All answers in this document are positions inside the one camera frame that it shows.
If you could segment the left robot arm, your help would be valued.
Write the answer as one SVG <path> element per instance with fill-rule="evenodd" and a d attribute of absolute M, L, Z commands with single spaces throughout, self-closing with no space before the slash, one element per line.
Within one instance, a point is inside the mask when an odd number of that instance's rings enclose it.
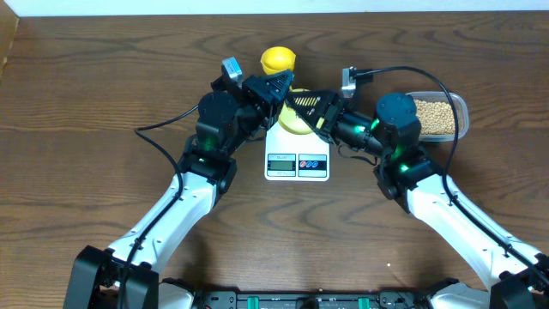
<path fill-rule="evenodd" d="M 294 75 L 290 70 L 249 76 L 227 69 L 196 108 L 196 134 L 168 189 L 148 213 L 105 250 L 86 246 L 76 257 L 66 308 L 191 308 L 195 295 L 176 282 L 161 282 L 186 234 L 219 202 L 237 172 L 232 154 L 259 129 L 275 123 Z"/>

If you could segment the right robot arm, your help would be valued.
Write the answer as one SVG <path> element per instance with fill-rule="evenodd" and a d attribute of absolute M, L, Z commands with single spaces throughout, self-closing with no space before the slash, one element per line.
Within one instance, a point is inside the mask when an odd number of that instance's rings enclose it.
<path fill-rule="evenodd" d="M 413 98 L 384 95 L 373 117 L 353 112 L 331 90 L 296 92 L 287 104 L 325 142 L 374 156 L 377 185 L 389 200 L 435 230 L 485 288 L 446 279 L 415 297 L 415 308 L 546 308 L 548 257 L 501 228 L 468 199 L 419 145 Z"/>

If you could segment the pile of soybeans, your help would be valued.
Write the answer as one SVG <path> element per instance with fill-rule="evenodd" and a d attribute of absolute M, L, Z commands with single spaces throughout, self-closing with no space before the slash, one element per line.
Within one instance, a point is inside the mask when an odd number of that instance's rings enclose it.
<path fill-rule="evenodd" d="M 449 135 L 455 133 L 451 105 L 442 101 L 415 99 L 416 115 L 421 123 L 421 135 Z"/>

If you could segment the clear plastic container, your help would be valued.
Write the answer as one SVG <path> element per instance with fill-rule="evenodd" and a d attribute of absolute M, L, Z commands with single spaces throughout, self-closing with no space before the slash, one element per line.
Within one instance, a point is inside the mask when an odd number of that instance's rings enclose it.
<path fill-rule="evenodd" d="M 410 92 L 407 93 L 407 95 L 410 95 L 413 97 L 413 99 L 418 100 L 425 100 L 425 101 L 442 101 L 447 102 L 448 98 L 445 96 L 444 92 L 441 91 L 419 91 L 419 92 Z M 460 97 L 458 94 L 450 93 L 449 94 L 454 105 L 455 105 L 455 111 L 456 116 L 458 119 L 458 137 L 462 138 L 465 136 L 465 134 L 468 131 L 469 128 L 469 116 L 468 116 L 468 108 L 467 104 L 465 103 L 465 100 Z M 419 135 L 419 139 L 421 142 L 451 142 L 454 140 L 455 133 L 449 134 L 449 135 Z"/>

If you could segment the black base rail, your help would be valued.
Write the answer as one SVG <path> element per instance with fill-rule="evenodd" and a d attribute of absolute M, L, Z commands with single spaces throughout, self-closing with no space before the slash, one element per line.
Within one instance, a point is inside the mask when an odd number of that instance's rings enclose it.
<path fill-rule="evenodd" d="M 366 294 L 276 294 L 203 291 L 191 309 L 420 309 L 431 308 L 415 293 L 381 291 Z"/>

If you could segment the yellow bowl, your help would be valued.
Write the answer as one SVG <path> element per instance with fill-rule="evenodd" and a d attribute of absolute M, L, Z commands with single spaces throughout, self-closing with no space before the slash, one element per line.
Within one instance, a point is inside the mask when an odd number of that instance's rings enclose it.
<path fill-rule="evenodd" d="M 313 130 L 296 114 L 296 112 L 284 105 L 281 108 L 281 112 L 278 116 L 278 124 L 287 132 L 294 135 L 309 135 Z"/>

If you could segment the white digital kitchen scale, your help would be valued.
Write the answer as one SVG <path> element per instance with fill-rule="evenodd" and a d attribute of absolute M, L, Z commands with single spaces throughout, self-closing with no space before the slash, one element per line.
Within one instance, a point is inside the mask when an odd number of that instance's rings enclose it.
<path fill-rule="evenodd" d="M 323 182 L 329 179 L 330 146 L 314 132 L 294 135 L 277 122 L 267 131 L 264 176 L 271 181 Z"/>

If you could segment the yellow measuring scoop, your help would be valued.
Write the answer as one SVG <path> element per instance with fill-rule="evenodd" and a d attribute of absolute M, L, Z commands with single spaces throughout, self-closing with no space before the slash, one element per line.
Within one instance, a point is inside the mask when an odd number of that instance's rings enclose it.
<path fill-rule="evenodd" d="M 294 70 L 295 53 L 287 47 L 275 46 L 268 48 L 261 56 L 262 70 L 267 75 L 280 73 L 284 70 Z"/>

